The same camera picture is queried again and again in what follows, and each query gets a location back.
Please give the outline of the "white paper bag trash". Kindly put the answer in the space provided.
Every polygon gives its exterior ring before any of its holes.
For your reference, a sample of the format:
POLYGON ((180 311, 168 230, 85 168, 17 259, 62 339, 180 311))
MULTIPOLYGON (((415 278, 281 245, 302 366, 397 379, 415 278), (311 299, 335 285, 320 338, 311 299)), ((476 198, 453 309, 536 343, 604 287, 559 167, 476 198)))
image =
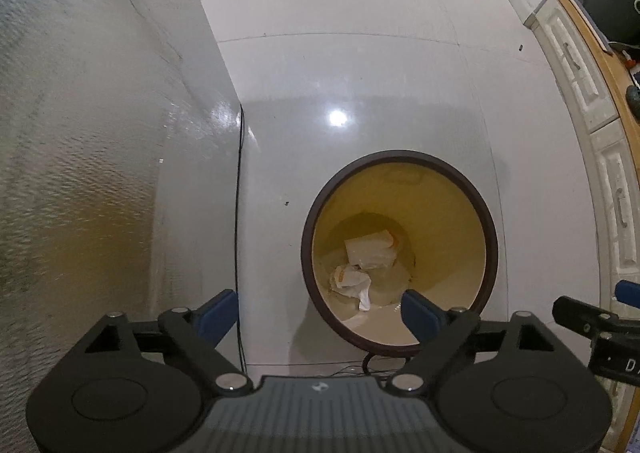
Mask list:
POLYGON ((393 267, 399 255, 401 240, 388 230, 346 239, 348 262, 363 270, 393 267))

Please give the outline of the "low white wood-top cabinet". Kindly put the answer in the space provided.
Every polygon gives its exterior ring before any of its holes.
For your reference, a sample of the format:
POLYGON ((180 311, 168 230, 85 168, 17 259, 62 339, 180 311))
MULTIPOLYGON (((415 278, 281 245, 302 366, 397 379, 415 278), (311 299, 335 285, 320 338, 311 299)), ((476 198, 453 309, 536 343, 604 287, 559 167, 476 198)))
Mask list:
POLYGON ((625 319, 618 282, 639 281, 639 122, 626 101, 624 58, 605 43, 579 0, 545 0, 532 23, 582 150, 597 226, 600 306, 625 319))

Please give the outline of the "white paper wrapper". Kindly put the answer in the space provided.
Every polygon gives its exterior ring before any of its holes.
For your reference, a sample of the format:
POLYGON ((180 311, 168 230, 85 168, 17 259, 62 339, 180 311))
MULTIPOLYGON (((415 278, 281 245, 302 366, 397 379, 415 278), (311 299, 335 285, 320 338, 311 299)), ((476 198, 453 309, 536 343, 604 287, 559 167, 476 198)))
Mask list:
POLYGON ((359 311, 371 310, 370 287, 370 274, 358 265, 339 265, 331 273, 330 290, 338 295, 356 299, 359 311))

